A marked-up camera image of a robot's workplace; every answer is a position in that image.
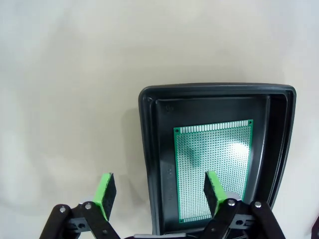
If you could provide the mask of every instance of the black plastic tray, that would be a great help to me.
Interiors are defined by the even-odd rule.
[[[153,234],[197,232],[205,221],[178,222],[173,128],[254,120],[245,201],[272,207],[285,169],[296,91],[275,84],[184,84],[152,86],[139,96]]]

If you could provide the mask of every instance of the perforated prototype board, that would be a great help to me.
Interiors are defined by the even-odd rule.
[[[203,191],[215,171],[225,191],[244,198],[253,120],[174,128],[179,222],[211,218]]]

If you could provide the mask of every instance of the mounting hole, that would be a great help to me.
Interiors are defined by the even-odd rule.
[[[236,221],[236,225],[243,225],[243,224],[244,224],[244,222],[242,220]]]

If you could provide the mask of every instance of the white surface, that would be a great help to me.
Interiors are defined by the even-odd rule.
[[[269,82],[298,94],[274,213],[288,239],[319,215],[319,2],[0,2],[0,238],[37,238],[55,204],[116,175],[111,222],[150,233],[137,97],[148,85]]]

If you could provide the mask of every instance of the metal screw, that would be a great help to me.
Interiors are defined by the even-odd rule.
[[[92,205],[91,205],[90,203],[88,203],[88,204],[85,205],[85,208],[86,208],[87,210],[91,209],[91,207],[92,207]]]
[[[61,208],[60,208],[60,212],[61,212],[61,213],[64,213],[64,212],[65,212],[65,207],[61,207]]]
[[[260,208],[261,207],[261,202],[255,202],[255,207]]]
[[[228,200],[228,205],[230,205],[230,206],[235,206],[235,201],[234,200],[232,200],[232,199],[229,199]]]

